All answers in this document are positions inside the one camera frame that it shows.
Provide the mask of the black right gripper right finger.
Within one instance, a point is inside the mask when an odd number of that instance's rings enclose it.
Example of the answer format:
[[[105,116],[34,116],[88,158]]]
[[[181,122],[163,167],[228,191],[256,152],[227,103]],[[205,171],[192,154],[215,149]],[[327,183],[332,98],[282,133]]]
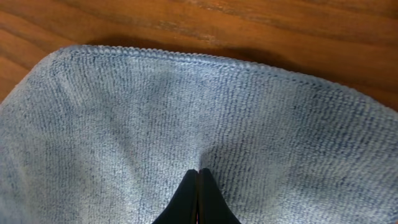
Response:
[[[211,171],[198,174],[198,224],[240,224],[225,202]]]

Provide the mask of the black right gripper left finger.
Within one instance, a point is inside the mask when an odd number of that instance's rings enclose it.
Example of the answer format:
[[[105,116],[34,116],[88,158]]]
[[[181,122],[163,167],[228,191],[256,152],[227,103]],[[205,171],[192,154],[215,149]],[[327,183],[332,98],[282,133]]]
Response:
[[[196,170],[188,170],[169,204],[152,224],[197,223],[197,176]]]

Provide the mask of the blue microfiber cloth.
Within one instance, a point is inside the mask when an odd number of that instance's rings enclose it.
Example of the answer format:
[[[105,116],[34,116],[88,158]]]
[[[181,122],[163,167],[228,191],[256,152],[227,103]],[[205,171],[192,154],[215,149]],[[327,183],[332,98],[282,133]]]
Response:
[[[150,223],[201,168],[242,223],[395,223],[397,113],[263,64],[90,45],[1,103],[2,223]]]

